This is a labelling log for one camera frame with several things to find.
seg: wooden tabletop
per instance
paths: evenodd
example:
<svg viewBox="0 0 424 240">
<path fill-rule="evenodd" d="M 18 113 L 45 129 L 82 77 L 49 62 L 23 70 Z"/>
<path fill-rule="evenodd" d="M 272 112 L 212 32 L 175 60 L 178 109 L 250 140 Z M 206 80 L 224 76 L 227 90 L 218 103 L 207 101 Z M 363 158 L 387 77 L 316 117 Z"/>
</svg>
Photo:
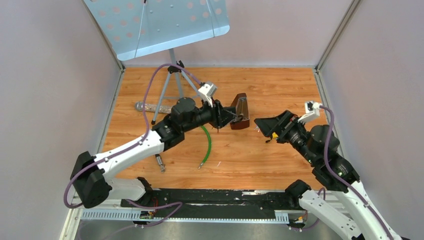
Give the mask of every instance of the wooden tabletop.
<svg viewBox="0 0 424 240">
<path fill-rule="evenodd" d="M 274 117 L 285 110 L 295 114 L 305 113 L 305 101 L 320 102 L 317 85 L 310 68 L 187 68 L 201 81 L 211 81 L 217 87 L 214 98 L 229 106 L 236 94 L 246 93 L 250 114 L 250 127 L 231 130 L 229 126 L 219 133 L 210 125 L 212 150 L 201 169 L 199 164 L 208 149 L 207 136 L 201 128 L 185 133 L 185 140 L 161 153 L 166 172 L 161 173 L 154 156 L 118 174 L 118 178 L 144 177 L 153 188 L 197 189 L 255 189 L 284 190 L 297 179 L 302 179 L 314 189 L 321 187 L 312 175 L 310 165 L 289 144 L 275 141 L 265 143 L 260 132 L 254 130 L 255 118 Z M 135 110 L 141 101 L 154 68 L 127 68 L 116 100 L 103 151 L 114 149 L 131 141 L 146 131 L 143 114 Z M 153 81 L 147 103 L 156 104 L 162 91 L 167 71 L 159 71 Z M 194 96 L 194 90 L 183 80 L 185 96 Z M 174 77 L 166 96 L 178 96 Z M 172 106 L 176 100 L 166 99 L 163 105 Z M 148 112 L 148 122 L 153 113 Z M 159 114 L 156 122 L 164 114 Z M 308 123 L 325 124 L 324 114 Z"/>
</svg>

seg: cable connector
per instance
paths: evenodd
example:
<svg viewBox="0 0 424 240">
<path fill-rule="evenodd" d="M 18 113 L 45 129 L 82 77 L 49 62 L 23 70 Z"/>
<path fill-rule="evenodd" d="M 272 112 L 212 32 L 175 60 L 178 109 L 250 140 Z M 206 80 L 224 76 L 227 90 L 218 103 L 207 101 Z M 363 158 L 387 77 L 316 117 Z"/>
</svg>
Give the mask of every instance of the cable connector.
<svg viewBox="0 0 424 240">
<path fill-rule="evenodd" d="M 199 95 L 201 97 L 201 99 L 205 102 L 207 102 L 211 108 L 214 107 L 214 103 L 212 101 L 212 97 L 214 95 L 214 93 L 217 91 L 218 87 L 215 86 L 215 84 L 213 84 L 210 81 L 205 82 L 199 89 Z"/>
<path fill-rule="evenodd" d="M 299 117 L 298 121 L 302 124 L 308 123 L 320 116 L 320 106 L 323 104 L 315 101 L 305 102 L 305 114 Z"/>
</svg>

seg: wall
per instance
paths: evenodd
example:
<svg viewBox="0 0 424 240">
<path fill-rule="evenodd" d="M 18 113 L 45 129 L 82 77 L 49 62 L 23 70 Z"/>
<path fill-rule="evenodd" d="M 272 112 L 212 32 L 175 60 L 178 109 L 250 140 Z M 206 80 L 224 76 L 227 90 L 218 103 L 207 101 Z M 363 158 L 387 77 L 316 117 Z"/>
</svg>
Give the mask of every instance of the wall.
<svg viewBox="0 0 424 240">
<path fill-rule="evenodd" d="M 189 65 L 316 65 L 351 0 L 226 0 L 227 34 L 177 47 Z M 162 51 L 125 61 L 158 66 L 170 61 Z"/>
<path fill-rule="evenodd" d="M 343 144 L 387 222 L 422 239 L 421 0 L 364 0 L 322 70 Z"/>
<path fill-rule="evenodd" d="M 120 71 L 79 0 L 3 0 L 0 22 L 0 239 L 58 239 Z"/>
</svg>

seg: purple cable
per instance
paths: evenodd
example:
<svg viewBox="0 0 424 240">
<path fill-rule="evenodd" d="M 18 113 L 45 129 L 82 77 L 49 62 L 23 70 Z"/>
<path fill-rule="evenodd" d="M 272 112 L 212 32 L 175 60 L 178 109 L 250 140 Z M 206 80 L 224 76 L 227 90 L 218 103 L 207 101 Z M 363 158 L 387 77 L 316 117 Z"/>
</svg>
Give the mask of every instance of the purple cable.
<svg viewBox="0 0 424 240">
<path fill-rule="evenodd" d="M 350 190 L 352 190 L 352 192 L 354 192 L 358 196 L 358 198 L 360 198 L 360 200 L 363 202 L 363 204 L 368 207 L 368 209 L 371 211 L 371 213 L 374 215 L 374 217 L 377 219 L 377 221 L 381 224 L 382 228 L 384 229 L 385 233 L 387 234 L 387 237 L 390 240 L 393 240 L 394 238 L 393 238 L 392 234 L 390 233 L 389 229 L 387 228 L 386 224 L 383 222 L 382 218 L 377 214 L 377 212 L 370 205 L 368 205 L 368 201 L 352 185 L 350 185 L 347 181 L 345 181 L 343 178 L 341 178 L 339 175 L 337 175 L 331 169 L 330 164 L 329 164 L 329 144 L 330 144 L 330 137 L 332 135 L 332 130 L 333 130 L 333 127 L 334 127 L 334 113 L 330 108 L 328 108 L 326 106 L 320 106 L 320 108 L 326 110 L 328 113 L 330 113 L 330 116 L 331 116 L 330 124 L 329 124 L 329 128 L 328 128 L 328 133 L 327 133 L 327 136 L 325 138 L 325 144 L 324 144 L 325 167 L 327 168 L 327 170 L 330 172 L 330 174 L 333 177 L 335 177 L 341 183 L 346 185 L 346 187 L 348 187 Z"/>
<path fill-rule="evenodd" d="M 155 223 L 146 224 L 146 225 L 136 224 L 135 226 L 134 226 L 134 224 L 132 224 L 132 225 L 123 227 L 121 229 L 118 229 L 117 231 L 109 234 L 107 237 L 103 238 L 102 240 L 106 240 L 106 239 L 112 237 L 113 235 L 115 235 L 117 233 L 120 233 L 120 232 L 125 231 L 127 229 L 132 229 L 132 228 L 137 227 L 137 226 L 141 226 L 142 228 L 147 228 L 147 227 L 153 227 L 153 226 L 159 225 L 159 224 L 163 223 L 164 221 L 166 221 L 168 218 L 170 218 L 176 211 L 178 211 L 178 209 L 181 208 L 181 206 L 183 206 L 183 203 L 180 202 L 180 201 L 176 201 L 176 202 L 166 204 L 166 205 L 163 205 L 163 206 L 141 206 L 141 205 L 138 205 L 137 203 L 135 203 L 135 202 L 133 202 L 129 199 L 127 199 L 126 201 L 129 202 L 131 205 L 136 206 L 137 208 L 150 209 L 150 210 L 165 209 L 165 208 L 169 208 L 169 207 L 172 207 L 172 206 L 175 206 L 175 205 L 178 205 L 178 206 L 170 214 L 168 214 L 166 217 L 162 218 L 161 220 L 159 220 Z"/>
<path fill-rule="evenodd" d="M 188 70 L 186 70 L 185 68 L 183 68 L 183 67 L 181 67 L 179 65 L 172 64 L 172 63 L 165 63 L 165 64 L 162 64 L 159 67 L 157 67 L 157 69 L 154 71 L 153 75 L 150 78 L 150 81 L 149 81 L 149 83 L 147 85 L 147 89 L 146 89 L 146 92 L 145 92 L 144 98 L 143 98 L 143 117 L 144 117 L 144 122 L 146 124 L 146 133 L 141 138 L 141 140 L 140 140 L 141 143 L 143 143 L 144 140 L 147 138 L 147 136 L 149 135 L 149 130 L 150 130 L 150 128 L 149 128 L 150 127 L 149 126 L 149 121 L 147 119 L 146 108 L 145 108 L 145 102 L 146 102 L 146 99 L 147 99 L 147 95 L 149 94 L 150 87 L 152 86 L 152 82 L 153 82 L 153 79 L 155 78 L 156 74 L 159 72 L 159 70 L 161 68 L 166 67 L 166 66 L 172 66 L 172 67 L 175 67 L 177 69 L 180 69 L 181 71 L 185 72 L 187 75 L 189 75 L 190 77 L 192 77 L 193 80 L 197 84 L 199 84 L 199 85 L 201 84 L 201 82 L 199 81 L 199 79 L 197 77 L 195 77 L 191 72 L 189 72 Z M 63 203 L 65 204 L 65 206 L 68 207 L 69 209 L 75 209 L 75 208 L 81 207 L 83 205 L 83 203 L 78 203 L 78 204 L 74 204 L 74 205 L 68 203 L 69 190 L 71 189 L 72 184 L 75 182 L 75 180 L 77 180 L 77 178 L 79 176 L 81 176 L 83 173 L 85 173 L 88 169 L 90 169 L 90 168 L 92 168 L 92 167 L 94 167 L 94 166 L 96 166 L 98 164 L 101 164 L 101 163 L 105 162 L 106 158 L 108 158 L 110 160 L 110 159 L 112 159 L 112 158 L 114 158 L 116 156 L 119 156 L 119 155 L 121 155 L 123 153 L 126 153 L 127 151 L 129 151 L 129 150 L 137 147 L 138 145 L 140 145 L 140 143 L 137 142 L 137 143 L 135 143 L 135 144 L 133 144 L 133 145 L 131 145 L 131 146 L 129 146 L 129 147 L 121 150 L 121 151 L 115 152 L 114 154 L 111 154 L 111 155 L 109 155 L 109 156 L 107 156 L 107 157 L 105 157 L 105 158 L 103 158 L 103 159 L 101 159 L 99 161 L 95 161 L 95 162 L 91 163 L 90 165 L 88 165 L 88 166 L 84 167 L 83 169 L 81 169 L 79 172 L 77 172 L 75 174 L 75 176 L 73 176 L 73 178 L 69 181 L 69 183 L 67 184 L 67 186 L 65 188 L 65 193 L 63 194 Z"/>
<path fill-rule="evenodd" d="M 325 188 L 321 188 L 319 191 L 318 191 L 318 195 L 320 195 L 321 194 L 321 192 L 322 191 L 324 191 L 324 196 L 322 197 L 322 199 L 324 199 L 324 201 L 326 200 L 326 189 Z M 317 218 L 316 219 L 316 221 L 312 224 L 312 225 L 310 225 L 310 226 L 308 226 L 308 227 L 304 227 L 304 228 L 297 228 L 297 227 L 292 227 L 291 229 L 292 230 L 294 230 L 294 231 L 296 231 L 296 232 L 300 232 L 300 231 L 308 231 L 308 230 L 311 230 L 311 229 L 313 229 L 318 223 L 320 222 L 320 219 L 319 218 Z"/>
</svg>

